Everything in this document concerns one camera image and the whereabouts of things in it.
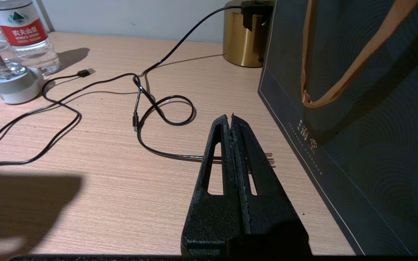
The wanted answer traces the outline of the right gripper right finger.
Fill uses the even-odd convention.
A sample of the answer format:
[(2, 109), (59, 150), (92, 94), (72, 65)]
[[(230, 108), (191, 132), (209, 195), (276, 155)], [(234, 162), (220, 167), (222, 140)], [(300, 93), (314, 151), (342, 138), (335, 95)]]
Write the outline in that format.
[(232, 116), (242, 234), (231, 256), (311, 256), (309, 236), (249, 124)]

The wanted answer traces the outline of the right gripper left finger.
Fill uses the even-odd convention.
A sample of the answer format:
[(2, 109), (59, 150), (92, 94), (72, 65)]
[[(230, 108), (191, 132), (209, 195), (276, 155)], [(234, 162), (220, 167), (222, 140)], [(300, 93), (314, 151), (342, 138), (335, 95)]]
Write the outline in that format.
[[(235, 115), (222, 115), (211, 125), (207, 145), (195, 183), (190, 207), (181, 232), (183, 256), (224, 256), (227, 242), (246, 233), (246, 205), (249, 191), (246, 160), (238, 147), (241, 136)], [(208, 192), (215, 148), (220, 144), (223, 193)]]

